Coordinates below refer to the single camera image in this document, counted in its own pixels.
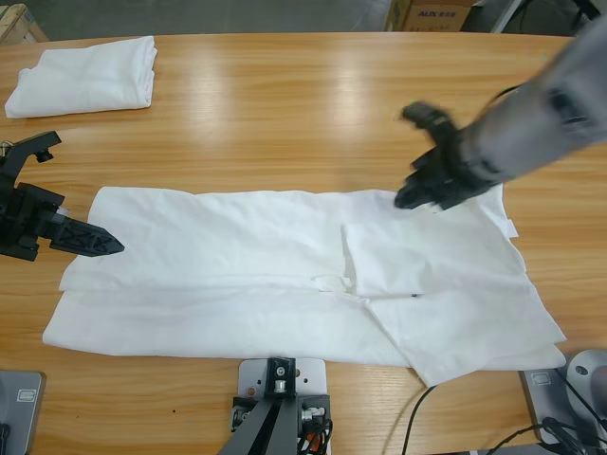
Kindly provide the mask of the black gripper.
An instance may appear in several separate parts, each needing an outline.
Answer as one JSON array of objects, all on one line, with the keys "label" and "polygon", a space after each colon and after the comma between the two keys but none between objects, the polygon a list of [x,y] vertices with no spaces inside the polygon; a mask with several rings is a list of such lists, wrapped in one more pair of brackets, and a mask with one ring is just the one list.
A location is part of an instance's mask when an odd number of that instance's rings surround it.
[{"label": "black gripper", "polygon": [[415,209],[431,204],[447,210],[484,194],[503,182],[481,175],[467,160],[470,128],[426,128],[433,147],[412,163],[413,173],[395,195],[397,209]]},{"label": "black gripper", "polygon": [[1,254],[34,261],[38,238],[49,247],[85,257],[121,253],[124,245],[102,227],[61,214],[64,197],[26,183],[15,185],[23,165],[12,168],[1,159]]}]

